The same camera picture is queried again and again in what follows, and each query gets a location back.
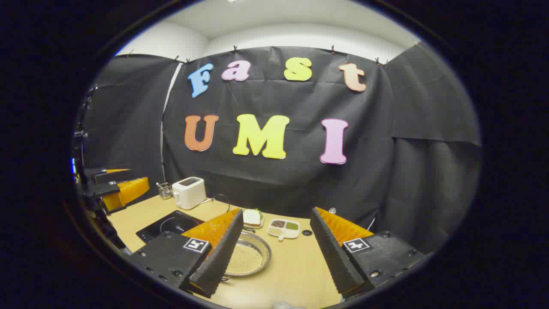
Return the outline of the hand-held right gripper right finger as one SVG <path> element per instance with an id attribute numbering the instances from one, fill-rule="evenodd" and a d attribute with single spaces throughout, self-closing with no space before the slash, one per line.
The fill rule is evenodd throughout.
<path id="1" fill-rule="evenodd" d="M 391 231 L 373 233 L 318 207 L 311 211 L 310 225 L 345 299 L 385 285 L 425 258 Z"/>

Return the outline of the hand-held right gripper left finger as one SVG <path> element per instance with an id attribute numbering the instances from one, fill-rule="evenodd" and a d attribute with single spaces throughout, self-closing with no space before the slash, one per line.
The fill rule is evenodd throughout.
<path id="1" fill-rule="evenodd" d="M 165 231 L 129 260 L 175 288 L 210 298 L 225 275 L 242 229 L 243 211 L 233 209 L 184 233 Z"/>

